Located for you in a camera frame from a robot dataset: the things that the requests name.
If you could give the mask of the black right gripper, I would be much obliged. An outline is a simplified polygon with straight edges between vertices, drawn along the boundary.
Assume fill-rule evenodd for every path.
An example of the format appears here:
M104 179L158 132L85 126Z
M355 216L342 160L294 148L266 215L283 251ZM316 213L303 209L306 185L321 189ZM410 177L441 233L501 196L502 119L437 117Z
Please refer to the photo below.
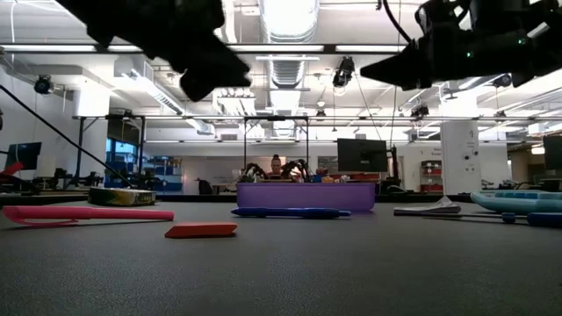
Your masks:
M404 91L500 73L522 85L534 77L532 9L530 0L428 0L414 14L423 36L360 76Z

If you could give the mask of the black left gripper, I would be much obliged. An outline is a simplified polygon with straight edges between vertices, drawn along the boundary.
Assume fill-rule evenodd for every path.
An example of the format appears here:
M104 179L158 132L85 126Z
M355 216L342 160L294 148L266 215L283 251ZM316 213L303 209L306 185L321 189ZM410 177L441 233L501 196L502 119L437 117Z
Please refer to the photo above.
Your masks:
M220 0L56 0L107 48L120 38L150 59L183 72L179 85L193 102L216 88L249 87L250 67L214 35L225 22Z

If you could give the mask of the yellow green crayon box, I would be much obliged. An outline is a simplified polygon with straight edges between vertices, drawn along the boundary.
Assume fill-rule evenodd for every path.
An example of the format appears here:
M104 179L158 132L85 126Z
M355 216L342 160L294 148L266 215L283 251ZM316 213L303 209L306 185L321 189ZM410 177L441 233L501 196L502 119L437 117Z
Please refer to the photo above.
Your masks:
M104 206L146 206L156 201L156 192L151 190L97 188L88 193L88 202Z

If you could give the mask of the blue pen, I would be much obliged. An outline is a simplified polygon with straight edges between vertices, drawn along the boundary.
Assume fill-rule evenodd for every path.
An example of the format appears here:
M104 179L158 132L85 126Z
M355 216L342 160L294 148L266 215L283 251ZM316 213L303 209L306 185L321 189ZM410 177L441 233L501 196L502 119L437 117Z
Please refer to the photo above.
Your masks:
M349 217L351 212L340 211L332 208L265 208L265 207L239 207L231 211L241 217L291 217L302 219L338 219Z

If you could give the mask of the orange eraser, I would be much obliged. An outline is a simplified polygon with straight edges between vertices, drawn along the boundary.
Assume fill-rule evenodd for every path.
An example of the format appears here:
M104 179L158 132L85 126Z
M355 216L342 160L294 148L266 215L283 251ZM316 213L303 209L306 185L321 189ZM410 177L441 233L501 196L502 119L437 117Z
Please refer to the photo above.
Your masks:
M169 239L228 237L238 227L233 222L198 222L176 224L164 234Z

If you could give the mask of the pink highlighter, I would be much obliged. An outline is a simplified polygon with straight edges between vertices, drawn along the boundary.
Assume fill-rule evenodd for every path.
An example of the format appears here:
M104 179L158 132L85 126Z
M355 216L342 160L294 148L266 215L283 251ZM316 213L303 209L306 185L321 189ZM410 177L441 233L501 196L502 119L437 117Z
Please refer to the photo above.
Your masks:
M7 205L2 212L7 219L25 226L64 226L86 219L171 221L175 218L174 212L89 206Z

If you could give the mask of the blue-handled scissors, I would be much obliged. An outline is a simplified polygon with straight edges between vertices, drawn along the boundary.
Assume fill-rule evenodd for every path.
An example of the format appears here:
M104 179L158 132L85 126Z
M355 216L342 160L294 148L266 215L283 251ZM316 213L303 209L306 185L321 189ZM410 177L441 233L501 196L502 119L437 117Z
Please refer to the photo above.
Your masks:
M501 215L461 214L461 213L396 213L396 216L423 217L441 219L500 219L505 224L515 224L518 220L525 220L529 226L562 228L562 214L560 213L530 213L528 215L515 215L504 212Z

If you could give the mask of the white column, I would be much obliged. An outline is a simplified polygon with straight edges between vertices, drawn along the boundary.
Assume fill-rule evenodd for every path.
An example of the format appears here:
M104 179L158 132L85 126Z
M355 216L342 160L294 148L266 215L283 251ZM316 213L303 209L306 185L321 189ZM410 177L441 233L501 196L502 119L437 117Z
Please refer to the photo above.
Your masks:
M479 130L476 121L441 124L443 192L471 193L481 188Z

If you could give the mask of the red storage shelf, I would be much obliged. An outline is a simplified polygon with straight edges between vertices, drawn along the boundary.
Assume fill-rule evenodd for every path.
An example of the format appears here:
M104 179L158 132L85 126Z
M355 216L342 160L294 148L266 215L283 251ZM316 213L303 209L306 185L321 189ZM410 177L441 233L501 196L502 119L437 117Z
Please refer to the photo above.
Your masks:
M420 192L442 193L443 176L441 161L422 161L420 167Z

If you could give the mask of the purple transparent pencil case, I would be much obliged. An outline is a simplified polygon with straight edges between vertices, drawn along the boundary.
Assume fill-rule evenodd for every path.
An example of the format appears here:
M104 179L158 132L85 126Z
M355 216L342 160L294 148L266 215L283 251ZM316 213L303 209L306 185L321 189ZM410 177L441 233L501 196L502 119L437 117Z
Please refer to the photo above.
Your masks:
M238 183L236 189L239 207L369 212L376 197L374 183Z

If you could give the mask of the light blue calculator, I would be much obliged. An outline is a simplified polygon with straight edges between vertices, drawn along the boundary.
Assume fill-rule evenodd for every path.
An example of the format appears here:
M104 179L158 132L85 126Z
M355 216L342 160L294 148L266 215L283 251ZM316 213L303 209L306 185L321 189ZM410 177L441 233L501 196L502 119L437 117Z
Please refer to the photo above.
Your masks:
M473 203L496 213L528 215L534 212L562 213L562 192L542 190L475 190Z

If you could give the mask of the dark monitor with blue glow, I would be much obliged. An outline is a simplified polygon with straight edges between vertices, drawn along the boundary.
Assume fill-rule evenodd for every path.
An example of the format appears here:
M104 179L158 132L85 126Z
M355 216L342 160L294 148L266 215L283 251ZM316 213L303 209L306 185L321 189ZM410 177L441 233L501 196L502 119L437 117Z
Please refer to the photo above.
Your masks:
M5 167L21 162L23 170L36 169L41 147L41 142L11 144L8 149Z

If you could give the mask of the black table mat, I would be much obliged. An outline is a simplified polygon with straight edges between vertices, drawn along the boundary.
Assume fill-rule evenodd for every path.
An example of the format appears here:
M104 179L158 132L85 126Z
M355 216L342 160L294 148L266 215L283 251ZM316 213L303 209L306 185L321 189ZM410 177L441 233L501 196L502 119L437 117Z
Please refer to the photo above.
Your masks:
M0 213L0 316L562 316L562 230L396 217L23 227Z

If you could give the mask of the black background rig frame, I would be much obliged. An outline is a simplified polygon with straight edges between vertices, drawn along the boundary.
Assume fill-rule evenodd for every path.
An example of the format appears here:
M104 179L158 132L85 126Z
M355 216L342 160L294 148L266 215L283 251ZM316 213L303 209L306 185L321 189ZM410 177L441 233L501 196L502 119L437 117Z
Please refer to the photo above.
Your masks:
M247 146L248 146L248 138L247 138L247 126L250 120L254 120L256 123L259 123L262 120L266 120L269 122L280 122L291 120L293 123L296 123L299 120L302 120L306 127L304 132L306 134L306 164L309 164L310 159L310 152L309 152L309 128L310 128L310 118L308 116L284 116L284 115L261 115L261 116L243 116L243 165L246 166L248 162L248 153L247 153Z

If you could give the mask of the silver ceiling duct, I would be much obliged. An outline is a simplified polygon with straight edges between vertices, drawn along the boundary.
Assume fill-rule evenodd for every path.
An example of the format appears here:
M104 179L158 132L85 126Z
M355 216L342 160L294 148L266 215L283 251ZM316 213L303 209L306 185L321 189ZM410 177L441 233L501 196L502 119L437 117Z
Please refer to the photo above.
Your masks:
M258 0L263 40L268 44L306 44L315 35L320 0ZM304 60L268 62L268 75L279 89L297 88L304 76Z

